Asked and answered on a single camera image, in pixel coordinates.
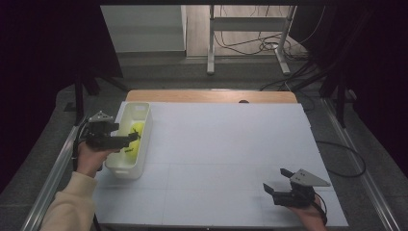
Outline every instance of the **sleeve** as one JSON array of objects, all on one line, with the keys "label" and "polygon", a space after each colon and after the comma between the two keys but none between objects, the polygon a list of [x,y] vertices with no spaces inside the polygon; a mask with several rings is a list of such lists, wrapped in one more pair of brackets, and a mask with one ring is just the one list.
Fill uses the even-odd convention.
[{"label": "sleeve", "polygon": [[42,220],[41,231],[89,231],[95,213],[92,194],[96,183],[91,177],[72,172],[66,188],[57,192],[48,208]]}]

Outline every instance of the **white board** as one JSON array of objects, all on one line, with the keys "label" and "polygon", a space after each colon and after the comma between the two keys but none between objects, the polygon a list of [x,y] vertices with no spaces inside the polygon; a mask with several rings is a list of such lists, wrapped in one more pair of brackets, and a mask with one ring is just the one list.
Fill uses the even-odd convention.
[{"label": "white board", "polygon": [[[292,212],[273,204],[263,183],[288,191],[281,167],[303,168],[330,182],[299,104],[150,106],[153,129],[141,178],[117,179],[106,167],[96,176],[93,198],[101,223],[299,226]],[[327,225],[347,226],[333,187],[315,190],[327,204]]]}]

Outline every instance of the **hand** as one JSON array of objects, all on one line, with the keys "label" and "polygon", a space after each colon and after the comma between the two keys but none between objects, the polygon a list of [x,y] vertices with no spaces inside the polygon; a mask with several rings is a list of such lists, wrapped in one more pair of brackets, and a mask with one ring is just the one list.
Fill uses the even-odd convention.
[{"label": "hand", "polygon": [[95,151],[90,148],[84,141],[78,145],[78,167],[77,172],[95,177],[96,171],[106,161],[108,155],[119,150],[109,149]]},{"label": "hand", "polygon": [[[315,202],[320,206],[320,199],[317,195],[315,195]],[[287,207],[292,212],[294,212],[302,221],[303,225],[306,227],[308,231],[324,231],[327,230],[326,226],[321,219],[321,215],[319,211],[310,205],[307,208],[294,208],[294,207]]]}]

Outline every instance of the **yellow object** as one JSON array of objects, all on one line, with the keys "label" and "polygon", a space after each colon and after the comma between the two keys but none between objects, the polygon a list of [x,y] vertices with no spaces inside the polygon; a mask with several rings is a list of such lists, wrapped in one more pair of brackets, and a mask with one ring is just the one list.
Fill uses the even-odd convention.
[{"label": "yellow object", "polygon": [[144,122],[137,122],[132,125],[132,127],[130,128],[130,133],[138,132],[139,137],[136,141],[130,142],[129,147],[124,148],[126,156],[128,156],[134,161],[136,161],[136,159],[138,158],[140,138],[141,138],[141,133],[143,132],[143,127],[144,127]]}]

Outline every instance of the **metal frame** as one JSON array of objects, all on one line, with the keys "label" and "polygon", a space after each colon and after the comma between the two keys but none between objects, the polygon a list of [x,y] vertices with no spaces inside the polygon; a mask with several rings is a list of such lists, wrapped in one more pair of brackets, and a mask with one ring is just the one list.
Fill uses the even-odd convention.
[{"label": "metal frame", "polygon": [[284,75],[291,74],[285,60],[283,47],[289,28],[291,27],[295,6],[289,7],[286,17],[214,17],[214,5],[210,6],[210,42],[207,55],[207,74],[215,73],[215,31],[245,31],[245,32],[280,32],[282,31],[279,43],[274,48],[276,58],[281,66]]}]

